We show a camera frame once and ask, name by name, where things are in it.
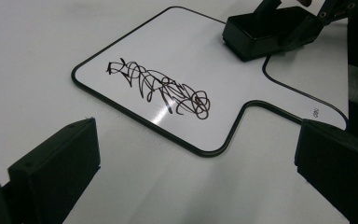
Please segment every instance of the black ink scribble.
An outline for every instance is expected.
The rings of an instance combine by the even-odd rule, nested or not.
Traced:
[[[176,113],[183,115],[181,109],[196,114],[199,119],[207,119],[211,102],[205,91],[193,91],[186,84],[176,83],[164,74],[155,70],[146,70],[136,62],[126,63],[120,58],[120,63],[109,63],[107,73],[109,75],[120,73],[132,87],[132,82],[137,79],[139,92],[142,98],[146,97],[151,102],[154,93],[159,92],[162,100],[172,114],[172,107],[169,100],[177,103]]]

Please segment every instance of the white table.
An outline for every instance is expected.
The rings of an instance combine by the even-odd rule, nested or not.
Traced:
[[[8,181],[9,165],[61,127],[94,117],[102,169],[65,223],[348,223],[296,172],[297,124],[251,107],[227,151],[204,159],[82,91],[70,78],[77,64],[166,7],[183,6],[225,21],[258,4],[0,1],[0,183]],[[286,1],[282,7],[295,4]],[[327,51],[345,55],[346,26],[335,24],[319,41],[330,41]],[[284,57],[296,62],[296,52]],[[321,66],[330,66],[325,57]],[[274,78],[347,113],[347,93],[336,77]]]

